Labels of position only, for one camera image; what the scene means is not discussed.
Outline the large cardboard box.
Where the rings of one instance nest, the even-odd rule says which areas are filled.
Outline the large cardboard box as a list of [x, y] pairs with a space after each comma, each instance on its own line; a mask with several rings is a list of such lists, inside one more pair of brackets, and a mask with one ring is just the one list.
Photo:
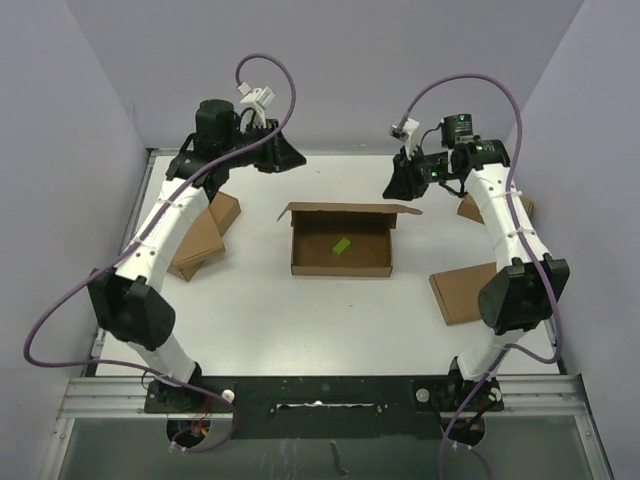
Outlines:
[[393, 271], [392, 231], [400, 204], [291, 202], [290, 267], [294, 276], [387, 278]]

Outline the green block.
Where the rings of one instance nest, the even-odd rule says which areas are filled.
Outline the green block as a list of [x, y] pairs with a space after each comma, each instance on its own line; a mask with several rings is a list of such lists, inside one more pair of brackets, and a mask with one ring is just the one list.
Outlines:
[[340, 240], [336, 242], [336, 244], [332, 247], [332, 252], [335, 255], [341, 256], [346, 253], [352, 246], [352, 242], [347, 237], [342, 237]]

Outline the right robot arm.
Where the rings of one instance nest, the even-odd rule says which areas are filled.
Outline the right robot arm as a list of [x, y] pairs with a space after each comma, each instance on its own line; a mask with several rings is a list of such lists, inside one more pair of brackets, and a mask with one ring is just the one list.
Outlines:
[[503, 142], [474, 134], [467, 114], [444, 118], [438, 126], [443, 151], [425, 153], [417, 140], [419, 123], [406, 119], [389, 134], [402, 144], [393, 158], [386, 199], [411, 201], [430, 185], [460, 184], [455, 196], [470, 198], [487, 228], [496, 272], [478, 293], [484, 339], [455, 359], [460, 374], [444, 385], [446, 400], [464, 409], [481, 394], [479, 381], [490, 378], [499, 355], [526, 333], [550, 319], [570, 275], [564, 259], [554, 258], [540, 240], [511, 178], [512, 162]]

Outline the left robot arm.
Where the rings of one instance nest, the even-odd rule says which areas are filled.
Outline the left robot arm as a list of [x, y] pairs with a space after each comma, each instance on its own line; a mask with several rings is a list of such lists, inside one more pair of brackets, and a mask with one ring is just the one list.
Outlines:
[[122, 259], [95, 273], [88, 285], [99, 326], [138, 353], [169, 385], [167, 397], [182, 411], [202, 401], [201, 369], [174, 336], [176, 313], [161, 295], [163, 281], [184, 237], [208, 212], [231, 169], [254, 166], [271, 174], [305, 165], [279, 121], [267, 118], [271, 100], [267, 90], [245, 94], [240, 104], [251, 115], [247, 123], [228, 101], [200, 104], [195, 131], [171, 160], [158, 198]]

